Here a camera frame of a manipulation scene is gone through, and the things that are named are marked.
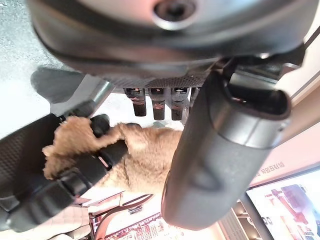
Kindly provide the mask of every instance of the brown plush toy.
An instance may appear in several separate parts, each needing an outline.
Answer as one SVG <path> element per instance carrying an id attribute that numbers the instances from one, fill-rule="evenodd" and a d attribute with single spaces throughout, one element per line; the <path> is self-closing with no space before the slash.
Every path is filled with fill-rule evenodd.
<path id="1" fill-rule="evenodd" d="M 98 184 L 137 193 L 162 192 L 181 131 L 119 123 L 106 135 L 96 138 L 90 124 L 87 118 L 70 116 L 56 129 L 53 145 L 43 148 L 46 156 L 43 171 L 47 179 L 54 179 L 71 168 L 75 164 L 74 155 L 94 153 L 124 140 L 128 154 Z"/>

